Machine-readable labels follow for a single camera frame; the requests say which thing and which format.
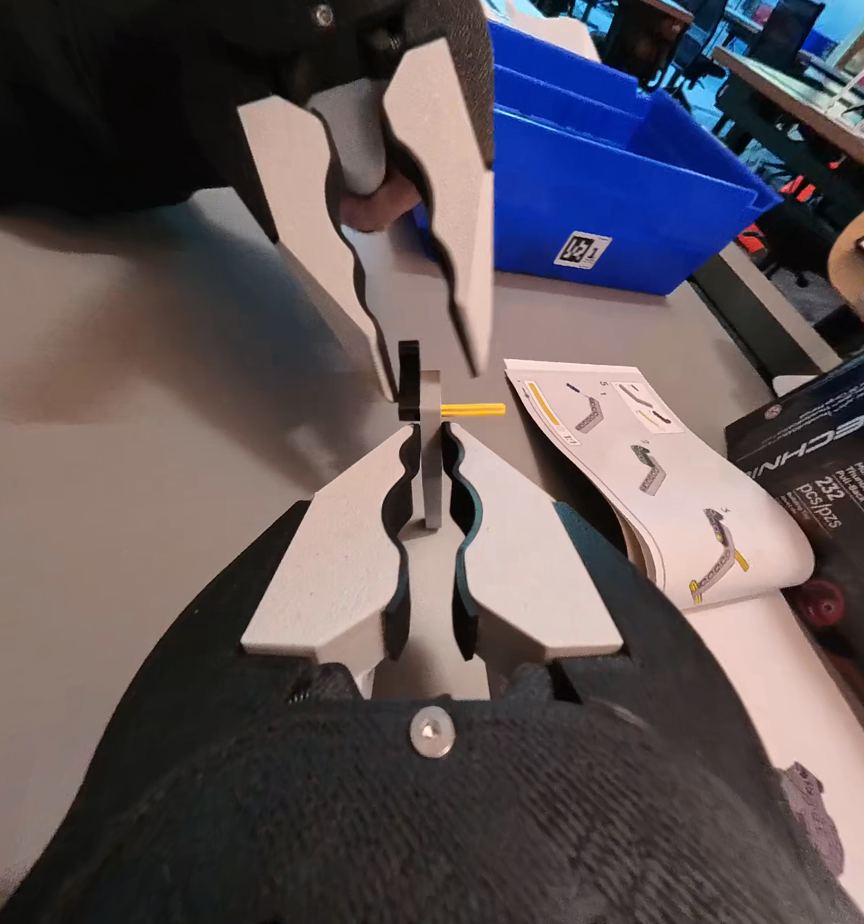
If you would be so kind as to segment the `grey bent toy beam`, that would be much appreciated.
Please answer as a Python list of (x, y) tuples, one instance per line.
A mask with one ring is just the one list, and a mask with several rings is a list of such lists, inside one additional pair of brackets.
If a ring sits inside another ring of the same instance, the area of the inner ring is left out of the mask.
[(421, 371), (419, 380), (421, 477), (425, 525), (429, 530), (438, 530), (442, 525), (441, 398), (440, 372)]

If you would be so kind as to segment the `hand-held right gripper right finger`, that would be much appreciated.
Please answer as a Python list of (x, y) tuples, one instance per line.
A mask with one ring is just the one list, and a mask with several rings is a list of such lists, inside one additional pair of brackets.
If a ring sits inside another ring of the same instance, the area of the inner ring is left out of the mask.
[(452, 626), (499, 697), (520, 665), (617, 654), (623, 638), (556, 502), (461, 426), (441, 429), (449, 514), (461, 530)]

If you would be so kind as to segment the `long wooden desk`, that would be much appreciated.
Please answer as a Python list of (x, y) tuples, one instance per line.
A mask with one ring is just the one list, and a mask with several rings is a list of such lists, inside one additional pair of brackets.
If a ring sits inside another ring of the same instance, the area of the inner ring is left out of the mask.
[(713, 60), (726, 68), (729, 79), (737, 80), (743, 89), (769, 100), (793, 121), (807, 126), (864, 167), (864, 131), (842, 118), (830, 94), (723, 47), (715, 48)]

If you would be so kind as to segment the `person's left hand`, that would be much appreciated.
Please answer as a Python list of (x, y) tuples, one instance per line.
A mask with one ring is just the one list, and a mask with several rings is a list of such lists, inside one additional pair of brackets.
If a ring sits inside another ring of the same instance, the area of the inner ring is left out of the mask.
[(370, 195), (347, 194), (339, 204), (341, 225), (363, 234), (381, 233), (411, 211), (421, 193), (403, 174), (392, 172)]

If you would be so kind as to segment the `white instruction booklet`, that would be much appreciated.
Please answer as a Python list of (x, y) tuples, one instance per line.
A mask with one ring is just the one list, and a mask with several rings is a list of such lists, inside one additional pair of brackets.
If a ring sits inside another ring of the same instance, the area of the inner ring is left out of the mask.
[(614, 508), (630, 549), (715, 654), (772, 765), (818, 779), (864, 913), (864, 725), (783, 592), (815, 558), (792, 516), (634, 367), (505, 359), (544, 435)]

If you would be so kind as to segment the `black toy connector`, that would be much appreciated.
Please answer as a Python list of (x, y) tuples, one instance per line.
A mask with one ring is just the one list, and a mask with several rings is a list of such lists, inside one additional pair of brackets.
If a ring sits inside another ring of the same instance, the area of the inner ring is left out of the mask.
[(418, 340), (400, 340), (400, 379), (398, 410), (402, 422), (417, 423), (421, 418), (421, 345)]

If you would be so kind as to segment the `grey desk with dark edge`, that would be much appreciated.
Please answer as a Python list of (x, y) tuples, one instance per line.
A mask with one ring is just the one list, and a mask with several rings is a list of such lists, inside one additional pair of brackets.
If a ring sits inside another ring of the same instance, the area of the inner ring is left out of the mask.
[(760, 376), (819, 376), (842, 363), (775, 285), (731, 242), (689, 282)]

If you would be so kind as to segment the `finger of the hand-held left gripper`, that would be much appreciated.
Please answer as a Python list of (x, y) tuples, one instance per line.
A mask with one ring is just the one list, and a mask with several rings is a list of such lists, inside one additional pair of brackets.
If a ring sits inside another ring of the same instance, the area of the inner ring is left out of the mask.
[(338, 223), (342, 173), (318, 113), (271, 95), (238, 108), (276, 248), (352, 364), (388, 402), (397, 387), (378, 324), (368, 310), (360, 258)]
[(446, 39), (404, 53), (382, 111), (393, 151), (418, 172), (452, 325), (470, 374), (481, 377), (493, 330), (495, 179)]

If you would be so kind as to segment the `black toy set box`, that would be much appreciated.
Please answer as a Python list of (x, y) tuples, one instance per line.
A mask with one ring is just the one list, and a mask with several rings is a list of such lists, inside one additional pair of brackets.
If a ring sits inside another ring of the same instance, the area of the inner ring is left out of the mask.
[(726, 427), (729, 461), (806, 534), (812, 576), (785, 591), (864, 693), (864, 352)]

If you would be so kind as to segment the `person's left forearm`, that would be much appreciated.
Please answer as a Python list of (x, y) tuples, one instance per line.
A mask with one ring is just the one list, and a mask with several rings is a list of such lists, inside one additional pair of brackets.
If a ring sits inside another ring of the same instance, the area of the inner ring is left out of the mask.
[(276, 90), (296, 2), (0, 2), (0, 212), (98, 218), (231, 187), (272, 241), (238, 108)]

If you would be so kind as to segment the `blue plastic bin with label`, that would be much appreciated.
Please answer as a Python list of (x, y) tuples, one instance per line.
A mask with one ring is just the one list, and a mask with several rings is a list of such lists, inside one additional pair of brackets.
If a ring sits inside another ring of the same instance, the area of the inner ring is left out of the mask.
[(495, 76), (497, 271), (668, 295), (779, 202), (666, 93)]

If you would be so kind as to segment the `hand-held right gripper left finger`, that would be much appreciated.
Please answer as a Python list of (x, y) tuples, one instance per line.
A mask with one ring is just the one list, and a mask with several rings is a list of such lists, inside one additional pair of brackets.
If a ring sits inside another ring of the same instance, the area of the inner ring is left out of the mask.
[(347, 668), (365, 698), (410, 634), (415, 425), (401, 427), (310, 501), (241, 637), (245, 653)]

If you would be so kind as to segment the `black red office chair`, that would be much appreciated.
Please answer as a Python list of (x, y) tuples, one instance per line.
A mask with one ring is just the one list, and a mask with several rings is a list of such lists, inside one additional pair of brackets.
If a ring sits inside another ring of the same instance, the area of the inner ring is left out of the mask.
[(750, 257), (762, 256), (773, 247), (776, 240), (780, 240), (788, 228), (800, 219), (806, 210), (805, 206), (812, 204), (818, 194), (818, 188), (806, 177), (798, 175), (787, 179), (776, 192), (780, 197), (778, 204), (748, 225), (734, 239)]

